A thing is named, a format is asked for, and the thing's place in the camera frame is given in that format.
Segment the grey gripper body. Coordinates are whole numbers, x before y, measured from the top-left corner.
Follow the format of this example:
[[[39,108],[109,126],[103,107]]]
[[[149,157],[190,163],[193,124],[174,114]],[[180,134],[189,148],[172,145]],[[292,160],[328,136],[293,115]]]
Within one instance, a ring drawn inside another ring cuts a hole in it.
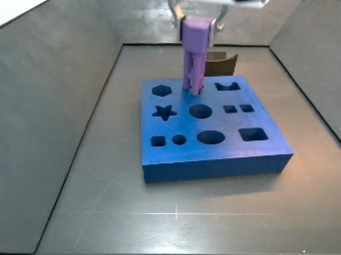
[[[170,0],[173,5],[180,4],[182,1],[201,2],[208,4],[220,4],[240,8],[261,9],[269,0]]]

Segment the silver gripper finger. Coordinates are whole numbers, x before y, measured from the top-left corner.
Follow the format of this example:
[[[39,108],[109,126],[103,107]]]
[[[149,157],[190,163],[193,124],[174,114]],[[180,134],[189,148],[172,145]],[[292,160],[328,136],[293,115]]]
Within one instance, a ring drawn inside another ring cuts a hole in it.
[[[228,13],[228,6],[222,5],[220,9],[220,14],[218,16],[212,20],[210,22],[210,35],[209,35],[209,43],[214,43],[214,38],[218,32],[224,31],[224,24],[222,24],[222,19]]]
[[[180,0],[169,0],[169,7],[173,15],[173,23],[177,29],[177,39],[181,40],[182,20],[185,19],[185,13],[181,9]]]

